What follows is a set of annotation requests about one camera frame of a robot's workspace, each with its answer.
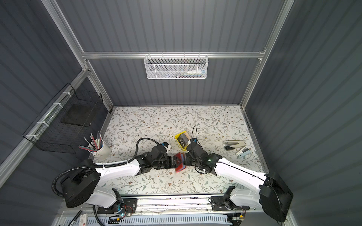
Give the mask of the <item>yellow plastic card tray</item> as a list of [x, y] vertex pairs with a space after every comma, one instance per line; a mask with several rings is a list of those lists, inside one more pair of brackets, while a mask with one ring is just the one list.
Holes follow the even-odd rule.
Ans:
[[187, 131], [183, 131], [174, 136], [177, 140], [178, 144], [182, 148], [183, 151], [186, 151], [187, 146], [190, 144], [190, 136]]

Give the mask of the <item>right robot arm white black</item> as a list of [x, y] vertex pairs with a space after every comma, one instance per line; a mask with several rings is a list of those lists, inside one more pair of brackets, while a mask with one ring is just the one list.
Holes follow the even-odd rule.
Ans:
[[261, 208], [272, 219], [281, 223], [286, 221], [294, 195], [279, 174], [252, 171], [219, 154], [208, 154], [195, 137], [186, 150], [198, 173], [228, 178], [250, 190], [250, 194], [245, 195], [235, 186], [229, 186], [222, 197], [222, 206], [231, 211], [242, 206]]

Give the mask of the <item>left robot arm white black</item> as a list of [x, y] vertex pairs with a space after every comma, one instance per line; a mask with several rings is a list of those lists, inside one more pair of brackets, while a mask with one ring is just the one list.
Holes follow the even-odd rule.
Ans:
[[169, 149], [168, 143], [161, 143], [150, 152], [136, 156], [131, 162], [121, 162], [121, 165], [116, 164], [115, 167], [95, 164], [92, 160], [86, 161], [87, 168], [72, 170], [61, 180], [66, 206], [75, 208], [86, 203], [111, 207], [119, 202], [121, 197], [102, 185], [112, 179], [148, 173], [151, 169], [176, 169], [183, 159], [177, 155], [168, 156]]

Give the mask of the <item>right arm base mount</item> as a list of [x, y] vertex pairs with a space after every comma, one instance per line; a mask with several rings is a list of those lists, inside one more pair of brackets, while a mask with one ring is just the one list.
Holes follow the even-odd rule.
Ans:
[[208, 201], [213, 211], [248, 211], [249, 206], [236, 206], [230, 200], [225, 200], [223, 196], [211, 196]]

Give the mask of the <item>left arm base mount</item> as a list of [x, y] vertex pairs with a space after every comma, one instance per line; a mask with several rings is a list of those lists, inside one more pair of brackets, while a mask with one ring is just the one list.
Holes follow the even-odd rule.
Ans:
[[122, 201], [116, 201], [109, 208], [99, 207], [98, 214], [133, 214], [137, 208], [138, 199], [126, 198]]

